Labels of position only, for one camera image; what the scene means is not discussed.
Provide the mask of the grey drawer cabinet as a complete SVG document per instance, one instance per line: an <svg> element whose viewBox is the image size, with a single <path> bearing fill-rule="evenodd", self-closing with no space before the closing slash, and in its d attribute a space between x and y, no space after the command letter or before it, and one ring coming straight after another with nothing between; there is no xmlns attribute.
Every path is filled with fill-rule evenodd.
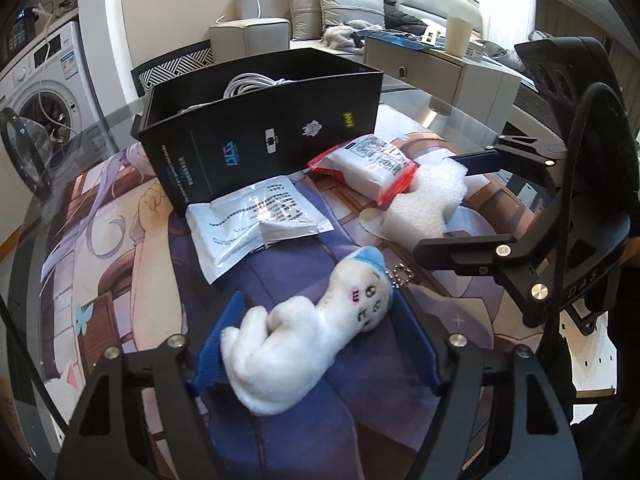
<svg viewBox="0 0 640 480"><path fill-rule="evenodd" d="M412 50L381 39L367 40L363 61L457 107L496 133L506 125L521 84L518 74L496 64L434 49Z"/></svg>

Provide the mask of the red white snack packet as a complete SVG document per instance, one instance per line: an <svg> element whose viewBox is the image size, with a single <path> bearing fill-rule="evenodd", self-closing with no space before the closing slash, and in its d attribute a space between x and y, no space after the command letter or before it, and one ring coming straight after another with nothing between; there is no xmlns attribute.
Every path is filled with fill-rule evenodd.
<svg viewBox="0 0 640 480"><path fill-rule="evenodd" d="M366 134L311 159L308 168L383 206L410 188L418 166L398 146Z"/></svg>

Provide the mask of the grey sofa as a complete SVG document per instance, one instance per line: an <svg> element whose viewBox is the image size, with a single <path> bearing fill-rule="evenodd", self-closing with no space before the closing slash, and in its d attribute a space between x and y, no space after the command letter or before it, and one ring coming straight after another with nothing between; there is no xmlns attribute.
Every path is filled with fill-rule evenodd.
<svg viewBox="0 0 640 480"><path fill-rule="evenodd" d="M476 0L234 0L236 18L209 27L216 63L298 48L363 59L361 29L421 36L429 24L445 26L451 10L483 32Z"/></svg>

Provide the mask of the grey cushion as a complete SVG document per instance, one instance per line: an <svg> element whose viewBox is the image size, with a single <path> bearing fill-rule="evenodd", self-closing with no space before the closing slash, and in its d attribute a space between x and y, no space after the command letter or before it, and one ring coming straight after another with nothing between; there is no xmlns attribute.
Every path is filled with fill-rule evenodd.
<svg viewBox="0 0 640 480"><path fill-rule="evenodd" d="M322 24L325 28L364 21L384 26L384 0L320 0Z"/></svg>

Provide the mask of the black jacket on sofa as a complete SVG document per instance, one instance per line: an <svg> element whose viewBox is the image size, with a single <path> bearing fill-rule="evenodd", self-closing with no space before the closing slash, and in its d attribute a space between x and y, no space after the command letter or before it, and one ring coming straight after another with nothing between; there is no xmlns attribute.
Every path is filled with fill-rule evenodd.
<svg viewBox="0 0 640 480"><path fill-rule="evenodd" d="M386 29L416 36L422 36L426 31L426 24L420 18L401 11L396 0L384 0L384 18Z"/></svg>

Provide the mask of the beige cushion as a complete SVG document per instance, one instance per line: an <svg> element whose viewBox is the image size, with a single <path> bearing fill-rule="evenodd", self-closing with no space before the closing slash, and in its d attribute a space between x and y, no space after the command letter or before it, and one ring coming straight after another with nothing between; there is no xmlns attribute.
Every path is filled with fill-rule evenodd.
<svg viewBox="0 0 640 480"><path fill-rule="evenodd" d="M320 0L288 0L294 41L317 40L322 33Z"/></svg>

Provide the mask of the white paper cup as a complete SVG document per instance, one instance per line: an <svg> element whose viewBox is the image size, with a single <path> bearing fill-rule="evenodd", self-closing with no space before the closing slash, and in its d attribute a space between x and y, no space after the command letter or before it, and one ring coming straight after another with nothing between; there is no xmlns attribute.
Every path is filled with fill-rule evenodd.
<svg viewBox="0 0 640 480"><path fill-rule="evenodd" d="M463 18L449 15L446 24L445 52L463 58L468 48L473 24Z"/></svg>

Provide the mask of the blue book on cabinet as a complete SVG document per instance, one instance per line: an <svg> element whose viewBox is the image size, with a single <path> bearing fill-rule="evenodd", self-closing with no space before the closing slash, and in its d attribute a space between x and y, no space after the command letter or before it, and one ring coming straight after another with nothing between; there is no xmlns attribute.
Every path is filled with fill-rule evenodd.
<svg viewBox="0 0 640 480"><path fill-rule="evenodd" d="M442 41L436 42L436 44L427 44L423 42L418 36L408 34L408 32L393 32L392 30L382 30L382 32L371 32L370 30L364 34L367 39L374 39L378 41L386 42L386 44L393 44L397 47L407 48L413 51L428 51L444 50L444 43Z"/></svg>

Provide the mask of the glass round table top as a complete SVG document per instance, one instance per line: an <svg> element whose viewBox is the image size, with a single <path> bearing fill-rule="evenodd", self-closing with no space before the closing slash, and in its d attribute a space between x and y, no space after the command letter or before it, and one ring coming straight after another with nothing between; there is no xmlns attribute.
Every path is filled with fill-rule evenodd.
<svg viewBox="0 0 640 480"><path fill-rule="evenodd" d="M41 310L47 283L43 267L64 248L58 232L64 224L62 203L85 172L134 146L143 150L138 139L142 119L139 131L132 132L130 118L128 110L121 110L113 125L76 136L66 164L48 173L49 191L29 208L9 287L8 315L18 333L8 348L17 418L32 466L43 478L232 479L221 440L209 434L198 406L210 388L200 396L192 390L192 327L145 350L106 348L70 417L61 414L46 387L41 330L53 318ZM397 113L391 99L378 108L368 134L398 146L418 168L484 151L500 138L485 126L469 134L440 134ZM468 192L442 238L521 237L539 218L494 174L466 175ZM175 214L186 222L186 212ZM562 382L551 373L570 359L558 326L573 315L573 306L537 327L523 323L541 330L537 347L485 348L425 311L410 278L398 278L386 260L385 265L393 292L405 294L434 344L442 375L439 395L432 393L435 414L420 448L405 474L392 479L588 477L587 457L576 448L580 430L567 422L556 396Z"/></svg>

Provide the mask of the white printed plastic pouch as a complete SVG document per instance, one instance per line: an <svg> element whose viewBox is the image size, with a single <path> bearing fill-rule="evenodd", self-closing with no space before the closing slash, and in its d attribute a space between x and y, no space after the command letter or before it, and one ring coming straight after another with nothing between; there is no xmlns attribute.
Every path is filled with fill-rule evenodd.
<svg viewBox="0 0 640 480"><path fill-rule="evenodd" d="M170 120L197 138L221 141L224 132L219 122L220 104L220 101L192 104L178 110Z"/></svg>

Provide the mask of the anime printed desk mat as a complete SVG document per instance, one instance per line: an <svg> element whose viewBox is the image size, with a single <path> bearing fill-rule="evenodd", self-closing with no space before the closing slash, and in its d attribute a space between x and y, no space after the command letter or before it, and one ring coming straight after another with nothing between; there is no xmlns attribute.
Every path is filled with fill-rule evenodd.
<svg viewBox="0 0 640 480"><path fill-rule="evenodd" d="M332 230L249 255L215 283L204 278L190 230L172 210L144 151L134 146L81 176L62 203L62 252L44 264L41 330L46 387L70 417L101 353L149 349L198 322L227 288L273 308L292 296L317 300L334 266L375 246L390 271L410 278L424 310L485 348L537 347L511 297L490 278L419 270L381 230L372 200L325 174L294 178ZM228 385L198 401L209 434L221 440L232 479L391 479L403 476L437 400L411 369L390 323L355 338L295 408L256 417Z"/></svg>

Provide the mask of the grey fluffy cloth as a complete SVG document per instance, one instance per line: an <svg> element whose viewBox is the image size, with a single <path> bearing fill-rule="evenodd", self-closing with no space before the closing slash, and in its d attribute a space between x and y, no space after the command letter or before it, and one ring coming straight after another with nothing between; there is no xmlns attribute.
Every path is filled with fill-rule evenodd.
<svg viewBox="0 0 640 480"><path fill-rule="evenodd" d="M361 54L370 32L382 32L384 27L363 20L328 26L321 41L332 50Z"/></svg>

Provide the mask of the white plush toy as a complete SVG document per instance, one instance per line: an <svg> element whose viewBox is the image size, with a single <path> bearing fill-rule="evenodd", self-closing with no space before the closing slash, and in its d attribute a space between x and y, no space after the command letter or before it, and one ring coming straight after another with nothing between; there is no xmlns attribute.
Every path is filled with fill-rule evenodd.
<svg viewBox="0 0 640 480"><path fill-rule="evenodd" d="M270 311L248 309L238 327L220 334L224 370L236 397L256 416L289 410L357 335L378 327L392 298L384 256L366 246L334 266L318 302L294 296Z"/></svg>

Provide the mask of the white foam piece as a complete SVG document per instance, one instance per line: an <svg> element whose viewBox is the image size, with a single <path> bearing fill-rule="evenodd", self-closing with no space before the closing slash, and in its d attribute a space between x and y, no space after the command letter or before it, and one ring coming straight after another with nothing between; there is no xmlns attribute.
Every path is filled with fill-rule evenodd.
<svg viewBox="0 0 640 480"><path fill-rule="evenodd" d="M447 220L462 203L468 170L451 158L421 165L407 192L398 194L384 214L381 233L409 252L421 240L442 238Z"/></svg>

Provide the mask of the white washing machine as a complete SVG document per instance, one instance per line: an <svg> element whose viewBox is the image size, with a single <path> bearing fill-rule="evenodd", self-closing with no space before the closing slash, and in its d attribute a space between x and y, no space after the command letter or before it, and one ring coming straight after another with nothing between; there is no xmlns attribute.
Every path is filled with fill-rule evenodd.
<svg viewBox="0 0 640 480"><path fill-rule="evenodd" d="M46 132L34 140L43 166L57 170L66 164L76 134L101 116L78 21L67 21L42 36L1 76L1 196L26 200L38 172L9 112Z"/></svg>

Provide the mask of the black pressure cooker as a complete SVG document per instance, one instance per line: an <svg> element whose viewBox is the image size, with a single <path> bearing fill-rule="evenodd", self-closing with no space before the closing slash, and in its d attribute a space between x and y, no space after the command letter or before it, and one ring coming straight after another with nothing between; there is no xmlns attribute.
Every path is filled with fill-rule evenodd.
<svg viewBox="0 0 640 480"><path fill-rule="evenodd" d="M38 15L32 8L25 8L9 30L1 36L1 65L11 61L36 36Z"/></svg>

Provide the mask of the black cardboard box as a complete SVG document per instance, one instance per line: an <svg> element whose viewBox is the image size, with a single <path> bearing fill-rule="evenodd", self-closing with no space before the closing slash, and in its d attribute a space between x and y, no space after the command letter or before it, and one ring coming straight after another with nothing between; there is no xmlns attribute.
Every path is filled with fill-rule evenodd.
<svg viewBox="0 0 640 480"><path fill-rule="evenodd" d="M177 214L244 186L303 170L338 144L373 132L383 75L317 49L238 58L159 84L138 139ZM220 101L221 141L170 120Z"/></svg>

